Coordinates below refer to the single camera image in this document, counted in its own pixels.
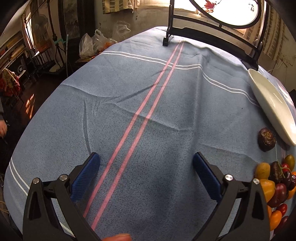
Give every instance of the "metal rack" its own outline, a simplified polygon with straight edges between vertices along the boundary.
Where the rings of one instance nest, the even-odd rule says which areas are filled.
[[[174,14],[174,5],[175,5],[175,0],[170,0],[170,5],[169,5],[169,16],[168,16],[168,28],[167,28],[167,32],[166,32],[166,37],[163,38],[163,45],[164,46],[168,46],[169,44],[169,38],[172,35],[177,35],[177,36],[182,36],[182,37],[186,37],[186,38],[190,38],[190,39],[194,39],[194,40],[198,40],[201,41],[203,43],[206,44],[210,44],[212,46],[215,46],[217,48],[220,48],[222,50],[225,50],[226,52],[234,55],[235,57],[239,58],[241,60],[241,62],[245,65],[245,67],[247,69],[255,69],[258,70],[258,59],[259,56],[262,52],[263,49],[263,38],[264,38],[264,34],[266,31],[266,26],[267,26],[267,20],[268,20],[268,5],[265,1],[263,1],[263,16],[262,16],[262,22],[261,22],[261,26],[260,26],[260,31],[259,31],[259,35],[258,35],[258,39],[254,42],[254,43],[249,43],[247,40],[245,40],[244,38],[241,38],[240,36],[222,28],[223,26],[229,27],[229,28],[233,28],[233,29],[240,29],[240,28],[249,28],[253,25],[255,25],[261,17],[261,2],[259,1],[258,4],[258,14],[257,17],[254,19],[254,21],[252,21],[251,23],[247,24],[247,25],[243,25],[243,26],[236,26],[236,25],[231,25],[231,24],[227,24],[224,23],[214,17],[212,17],[210,14],[208,14],[206,11],[204,11],[194,0],[189,0],[192,5],[194,7],[196,7],[196,9],[198,9],[202,14],[206,15],[207,17],[209,17],[210,19],[212,19],[213,21],[215,21],[216,23],[218,23],[219,25],[214,25],[208,22],[204,22],[201,21],[199,19],[195,19],[195,18],[190,18],[190,17],[186,17],[186,16],[182,16],[182,15],[177,15]],[[216,29],[220,32],[223,32],[239,41],[241,41],[243,44],[249,46],[252,51],[250,54],[246,54],[246,52],[241,49],[240,47],[211,34],[205,33],[203,31],[200,30],[196,30],[196,29],[192,29],[192,28],[177,28],[177,27],[173,27],[173,20],[174,19],[182,19],[182,20],[186,20],[186,21],[190,21],[190,22],[194,22],[194,23],[198,23],[198,24],[202,24],[204,26]]]

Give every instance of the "plastic bag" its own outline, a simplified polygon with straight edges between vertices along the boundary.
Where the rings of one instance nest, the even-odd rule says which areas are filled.
[[[98,54],[103,52],[105,49],[110,47],[113,44],[116,44],[117,41],[113,39],[107,39],[104,37],[100,30],[96,30],[94,36],[92,37],[93,40],[93,49]]]
[[[117,21],[113,27],[112,39],[121,42],[126,39],[126,35],[131,31],[130,25],[125,21]]]
[[[82,59],[94,55],[93,40],[88,34],[82,36],[79,43],[79,56]]]
[[[102,32],[98,29],[94,32],[93,40],[93,49],[96,53],[104,51],[105,43],[108,41]]]

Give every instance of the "metal screw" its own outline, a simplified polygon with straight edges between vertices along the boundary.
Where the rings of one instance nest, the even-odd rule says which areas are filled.
[[[39,178],[34,178],[34,179],[33,179],[33,183],[34,183],[34,184],[39,183]]]
[[[63,174],[63,175],[60,175],[60,176],[59,176],[59,179],[60,179],[61,181],[65,181],[65,180],[67,180],[67,178],[68,178],[68,176],[67,176],[66,174]]]
[[[254,179],[253,179],[253,183],[255,183],[255,184],[259,184],[259,183],[260,183],[260,181],[259,181],[259,179],[257,179],[257,178],[254,178]]]
[[[226,179],[227,181],[231,181],[231,180],[233,180],[233,176],[230,175],[230,174],[226,174],[226,175],[225,175],[225,179]]]

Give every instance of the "person's hand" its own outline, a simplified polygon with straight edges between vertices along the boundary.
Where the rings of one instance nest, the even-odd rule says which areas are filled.
[[[113,237],[103,239],[103,241],[132,241],[129,234],[117,234]]]
[[[0,120],[0,137],[5,137],[7,132],[7,125],[4,120]]]

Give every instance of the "blue tablecloth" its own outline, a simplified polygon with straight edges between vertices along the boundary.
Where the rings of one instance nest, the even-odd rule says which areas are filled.
[[[77,205],[101,238],[130,233],[136,241],[189,241],[213,211],[194,153],[241,181],[252,179],[258,163],[275,161],[276,149],[279,160],[295,154],[279,137],[276,149],[259,149],[258,131],[272,126],[237,58],[182,37],[164,47],[164,36],[164,28],[153,28],[109,47],[38,110],[5,175],[4,198],[20,230],[32,179],[55,180],[91,152],[101,167]]]

